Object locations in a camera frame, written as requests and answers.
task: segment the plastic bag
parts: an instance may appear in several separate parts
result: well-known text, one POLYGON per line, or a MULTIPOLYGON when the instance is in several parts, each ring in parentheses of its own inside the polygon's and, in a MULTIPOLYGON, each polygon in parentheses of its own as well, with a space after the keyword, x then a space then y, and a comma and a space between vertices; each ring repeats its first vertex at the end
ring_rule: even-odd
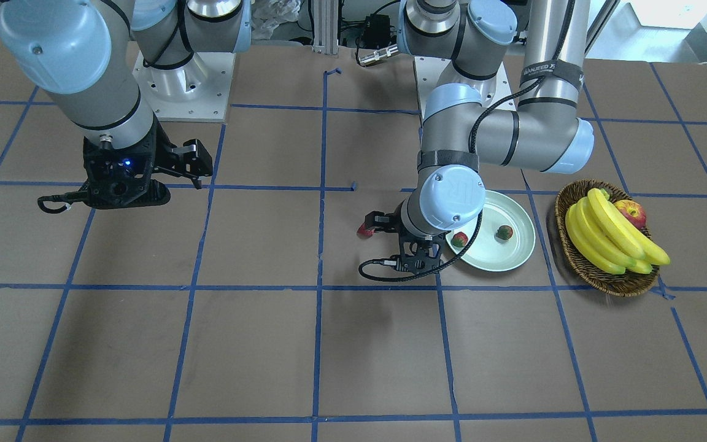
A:
POLYGON ((301 7, 300 0, 255 0, 252 6, 253 39, 271 39, 278 26, 298 20, 301 7))

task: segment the metal base plate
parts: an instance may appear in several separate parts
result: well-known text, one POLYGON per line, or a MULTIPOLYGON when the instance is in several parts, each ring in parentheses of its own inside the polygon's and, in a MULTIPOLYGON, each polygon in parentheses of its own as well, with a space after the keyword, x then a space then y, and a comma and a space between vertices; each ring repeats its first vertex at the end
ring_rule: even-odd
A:
POLYGON ((165 101, 152 92, 149 75, 143 67, 143 54, 138 53, 133 76, 138 81, 146 102, 152 107, 160 121, 197 121, 204 123, 224 123, 228 110, 228 96, 231 92, 233 65, 236 54, 198 53, 211 72, 210 83, 204 85, 204 94, 191 101, 165 101))
MULTIPOLYGON (((449 59, 432 58, 431 56, 415 56, 413 58, 414 72, 416 74, 416 91, 419 94, 419 106, 422 110, 422 120, 424 120, 424 106, 427 103, 427 96, 438 86, 438 77, 444 72, 449 64, 449 59)), ((489 103, 494 103, 503 97, 511 94, 511 87, 507 81, 506 68, 501 63, 496 74, 496 91, 489 103)), ((514 110, 514 100, 507 101, 497 109, 514 110)))

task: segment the bunch of bananas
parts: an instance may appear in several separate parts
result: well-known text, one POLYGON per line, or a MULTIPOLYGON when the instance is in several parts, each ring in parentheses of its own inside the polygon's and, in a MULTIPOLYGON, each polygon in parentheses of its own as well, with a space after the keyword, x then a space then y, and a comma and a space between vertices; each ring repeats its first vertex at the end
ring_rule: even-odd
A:
POLYGON ((632 226, 600 188, 589 190, 566 211, 566 231, 583 257, 609 274, 627 269, 649 274, 651 264, 670 263, 666 252, 632 226))

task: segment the wicker basket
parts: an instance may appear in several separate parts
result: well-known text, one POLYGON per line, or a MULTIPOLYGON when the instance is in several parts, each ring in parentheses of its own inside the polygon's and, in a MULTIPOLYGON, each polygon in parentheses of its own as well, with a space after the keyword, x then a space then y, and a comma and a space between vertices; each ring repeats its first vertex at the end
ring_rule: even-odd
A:
MULTIPOLYGON (((626 271, 625 274, 608 274, 586 260, 572 244, 572 240, 566 232, 565 218, 569 207, 572 207, 572 204, 576 203, 578 199, 586 196, 591 188, 601 187, 609 190, 611 193, 609 200, 612 202, 632 198, 615 185, 593 179, 572 182, 558 193, 558 197, 555 199, 555 221, 558 223, 558 235, 561 239, 563 254, 566 255, 573 271, 595 289, 617 297, 635 297, 646 293, 656 284, 659 277, 658 266, 653 266, 654 270, 650 274, 638 274, 631 271, 626 271)), ((641 231, 646 237, 651 237, 651 232, 648 232, 647 227, 643 227, 641 231)))

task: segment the white plate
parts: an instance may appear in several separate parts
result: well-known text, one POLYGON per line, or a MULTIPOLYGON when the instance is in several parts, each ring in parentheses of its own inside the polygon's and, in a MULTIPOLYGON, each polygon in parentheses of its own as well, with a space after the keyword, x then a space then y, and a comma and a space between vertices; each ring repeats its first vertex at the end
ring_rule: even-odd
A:
MULTIPOLYGON (((457 232, 464 232, 469 238, 473 236, 476 219, 472 219, 465 226, 452 230, 446 234, 446 243, 457 254, 462 248, 452 246, 452 237, 457 232)), ((475 268, 486 271, 507 271, 518 268, 531 257, 533 246, 536 244, 536 230, 533 228, 531 217, 525 209, 508 196, 487 191, 487 200, 482 210, 482 226, 479 236, 473 246, 463 255, 463 261, 475 268), (496 238, 498 227, 510 226, 514 234, 508 241, 496 238)))

